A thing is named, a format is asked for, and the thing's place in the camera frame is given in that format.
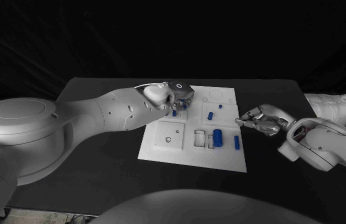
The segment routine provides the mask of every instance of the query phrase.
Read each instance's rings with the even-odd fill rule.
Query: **black tabletop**
[[[109,91],[171,79],[73,78],[57,98],[72,102]],[[292,80],[180,79],[191,86],[235,88],[239,115],[266,103],[298,119],[315,117]],[[291,162],[278,146],[285,133],[266,137],[240,128],[246,173],[137,159],[145,127],[105,132],[75,148],[56,171],[18,186],[10,208],[99,215],[131,198],[171,189],[201,189],[237,194],[276,204],[323,223],[341,223],[346,167],[328,172],[301,159]]]

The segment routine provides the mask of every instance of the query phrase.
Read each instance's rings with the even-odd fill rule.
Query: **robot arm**
[[[116,89],[98,98],[0,101],[0,210],[15,190],[44,178],[77,144],[103,132],[129,131],[186,109],[194,91],[183,82]]]
[[[337,163],[346,166],[346,127],[324,118],[297,120],[269,104],[262,104],[235,119],[239,126],[255,128],[266,136],[286,132],[278,152],[294,162],[298,157],[318,170]]]

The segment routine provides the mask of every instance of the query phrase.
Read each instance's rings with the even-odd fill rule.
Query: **blue battery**
[[[222,147],[222,130],[220,129],[214,129],[212,131],[212,139],[213,139],[213,146],[214,147]]]
[[[240,146],[239,146],[239,137],[235,135],[233,136],[233,147],[235,147],[235,150],[239,150],[240,149]]]
[[[207,120],[210,121],[213,119],[213,113],[209,112],[209,115],[207,115]]]

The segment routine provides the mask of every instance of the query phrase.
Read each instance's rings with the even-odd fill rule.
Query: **black curtain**
[[[0,0],[0,98],[85,78],[291,79],[346,94],[346,0]]]

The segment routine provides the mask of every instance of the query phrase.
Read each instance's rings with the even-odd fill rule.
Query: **floor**
[[[0,224],[64,224],[73,218],[73,214],[49,211],[11,209],[7,218]],[[93,217],[77,217],[70,224],[83,224],[82,220],[92,220]]]

